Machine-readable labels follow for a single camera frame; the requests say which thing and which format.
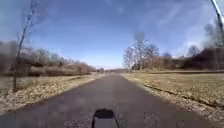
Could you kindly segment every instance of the black object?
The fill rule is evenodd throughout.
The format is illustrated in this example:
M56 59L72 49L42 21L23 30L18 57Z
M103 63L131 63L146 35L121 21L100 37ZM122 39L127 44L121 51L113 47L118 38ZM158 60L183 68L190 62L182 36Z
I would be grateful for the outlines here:
M93 115L93 119L92 119L92 128L95 128L95 118L98 119L112 119L115 120L115 123L117 125L117 127L119 128L119 124L118 121L114 115L114 112L110 109L97 109Z

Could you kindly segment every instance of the field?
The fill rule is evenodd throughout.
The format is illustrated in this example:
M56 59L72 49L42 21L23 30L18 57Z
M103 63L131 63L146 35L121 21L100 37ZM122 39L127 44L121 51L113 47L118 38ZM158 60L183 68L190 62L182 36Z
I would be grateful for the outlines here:
M20 88L16 93L8 91L12 78L0 79L0 114L15 110L54 95L58 95L81 84L90 82L103 75L63 76L63 77L26 77L18 80Z
M157 90L224 108L223 74L131 73L124 76Z

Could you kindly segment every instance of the road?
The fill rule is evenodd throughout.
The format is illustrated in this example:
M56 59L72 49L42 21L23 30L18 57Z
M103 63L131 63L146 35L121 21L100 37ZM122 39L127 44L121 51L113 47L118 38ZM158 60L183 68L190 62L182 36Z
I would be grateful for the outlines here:
M112 109L121 128L208 128L196 113L110 75L0 116L0 128L90 128L96 109Z

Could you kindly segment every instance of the tree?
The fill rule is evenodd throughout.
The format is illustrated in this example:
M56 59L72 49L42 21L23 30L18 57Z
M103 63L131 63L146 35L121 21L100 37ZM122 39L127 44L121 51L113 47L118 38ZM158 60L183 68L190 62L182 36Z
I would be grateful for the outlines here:
M134 35L135 44L134 44L134 51L135 51L135 61L136 63L140 63L140 70L143 68L143 52L145 47L145 35L143 32L137 32Z
M215 47L215 48L223 48L224 42L222 40L222 33L219 28L218 22L215 21L215 25L207 24L205 26L206 36L208 37L208 41L206 41L205 47Z
M197 46L192 45L189 50L188 50L188 56L190 57L194 57L196 56L198 53L200 52L200 50L197 48Z
M164 68L171 68L172 66L172 56L168 52L163 54L163 66Z
M18 75L18 68L19 68L19 60L21 54L21 48L23 46L24 41L28 38L28 36L32 32L32 28L36 25L41 23L45 17L45 13L43 12L43 8L41 8L40 0L30 0L28 9L25 11L24 17L21 17L21 20L24 21L22 25L21 34L18 35L18 49L16 53L16 60L15 60L15 72L13 77L13 92L17 90L16 83L17 83L17 75Z
M156 60L158 60L159 48L154 44L146 45L144 48L144 58L145 65L148 68L153 68L156 66Z
M124 61L124 65L130 69L134 63L134 49L133 48L128 47L125 50L123 61Z

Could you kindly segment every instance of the sky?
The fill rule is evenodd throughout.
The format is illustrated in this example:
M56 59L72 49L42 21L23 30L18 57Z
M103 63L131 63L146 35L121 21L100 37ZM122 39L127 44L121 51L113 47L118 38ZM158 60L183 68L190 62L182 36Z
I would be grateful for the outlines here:
M16 40L27 1L0 0L0 40ZM191 45L202 48L204 27L215 19L210 0L44 2L47 16L33 30L29 45L106 69L123 67L124 50L134 44L135 32L144 32L161 54L178 57ZM224 0L217 3L224 13Z

